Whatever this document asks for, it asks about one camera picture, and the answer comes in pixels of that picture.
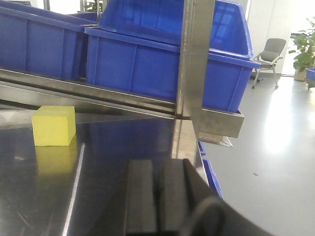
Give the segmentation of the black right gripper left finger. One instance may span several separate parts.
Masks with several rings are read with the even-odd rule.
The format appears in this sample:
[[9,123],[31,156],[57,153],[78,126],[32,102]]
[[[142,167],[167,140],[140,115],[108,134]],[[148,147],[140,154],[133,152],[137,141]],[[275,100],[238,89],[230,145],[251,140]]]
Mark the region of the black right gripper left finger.
[[126,233],[157,233],[153,165],[150,160],[130,160],[127,175]]

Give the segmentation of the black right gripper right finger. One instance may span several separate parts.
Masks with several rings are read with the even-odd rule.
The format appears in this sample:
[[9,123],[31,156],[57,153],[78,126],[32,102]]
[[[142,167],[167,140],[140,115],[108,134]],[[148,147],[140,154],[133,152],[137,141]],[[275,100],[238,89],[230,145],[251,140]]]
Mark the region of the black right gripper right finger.
[[187,159],[163,162],[159,191],[161,236],[269,235],[229,206]]

